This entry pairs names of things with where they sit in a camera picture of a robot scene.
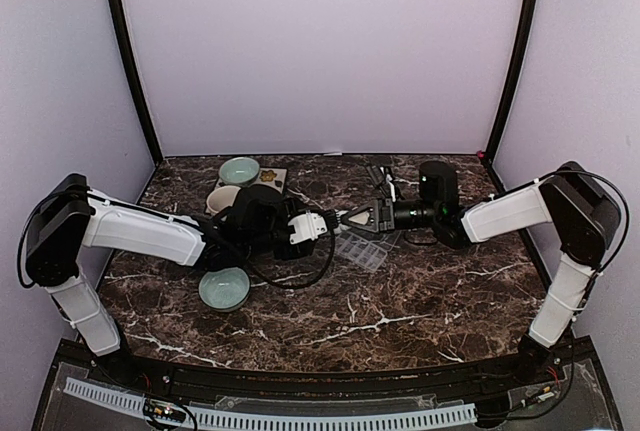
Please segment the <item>white bottle cap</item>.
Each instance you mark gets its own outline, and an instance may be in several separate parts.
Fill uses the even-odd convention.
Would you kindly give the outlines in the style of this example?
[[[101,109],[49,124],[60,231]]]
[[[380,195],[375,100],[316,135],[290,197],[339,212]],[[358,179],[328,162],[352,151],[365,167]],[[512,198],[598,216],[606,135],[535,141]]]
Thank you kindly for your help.
[[[367,213],[360,213],[351,217],[350,220],[360,225],[366,225],[369,221],[369,215]]]

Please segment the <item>clear plastic pill organizer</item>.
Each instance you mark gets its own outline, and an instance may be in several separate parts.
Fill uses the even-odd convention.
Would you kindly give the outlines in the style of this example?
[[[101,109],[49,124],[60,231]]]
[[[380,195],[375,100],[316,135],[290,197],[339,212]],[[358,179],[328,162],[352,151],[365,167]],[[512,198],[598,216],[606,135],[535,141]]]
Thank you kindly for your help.
[[[344,231],[336,236],[337,256],[368,271],[377,271],[394,249],[399,233],[371,234],[364,231]]]

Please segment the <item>white pill bottle orange label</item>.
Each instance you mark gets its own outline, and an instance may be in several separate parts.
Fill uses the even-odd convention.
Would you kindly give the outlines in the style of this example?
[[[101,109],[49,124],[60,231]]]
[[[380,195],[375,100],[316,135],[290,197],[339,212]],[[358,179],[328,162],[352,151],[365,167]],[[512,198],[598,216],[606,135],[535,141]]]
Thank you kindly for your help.
[[[327,228],[331,229],[335,236],[350,230],[350,227],[341,221],[341,217],[345,214],[346,211],[339,210],[325,210],[322,213]]]

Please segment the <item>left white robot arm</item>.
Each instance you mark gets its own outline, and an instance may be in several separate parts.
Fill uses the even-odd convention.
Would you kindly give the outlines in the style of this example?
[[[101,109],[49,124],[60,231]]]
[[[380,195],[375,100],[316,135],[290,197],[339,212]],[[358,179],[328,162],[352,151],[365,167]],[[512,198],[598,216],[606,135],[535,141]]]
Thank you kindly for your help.
[[[117,201],[72,173],[31,211],[17,251],[25,288],[40,286],[53,298],[101,368],[120,387],[141,378],[140,363],[88,284],[78,255],[84,247],[123,250],[172,261],[220,278],[234,292],[248,278],[249,259],[269,253],[280,260],[309,256],[329,230],[318,210],[266,186],[242,189],[212,217],[177,216]]]

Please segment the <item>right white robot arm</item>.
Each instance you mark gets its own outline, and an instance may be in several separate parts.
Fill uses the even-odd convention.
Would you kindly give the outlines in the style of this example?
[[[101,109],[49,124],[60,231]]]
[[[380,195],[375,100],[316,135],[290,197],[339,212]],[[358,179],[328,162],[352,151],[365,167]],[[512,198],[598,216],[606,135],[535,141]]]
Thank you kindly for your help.
[[[341,225],[369,233],[429,229],[437,242],[463,249],[494,237],[551,224],[560,240],[561,258],[543,304],[529,326],[528,347],[510,364],[521,385],[534,383],[549,367],[542,348],[553,347],[583,309],[604,256],[620,226],[622,212],[610,196],[613,185],[578,163],[471,207],[459,201],[456,170],[443,161],[419,167],[415,200],[376,199],[342,214]]]

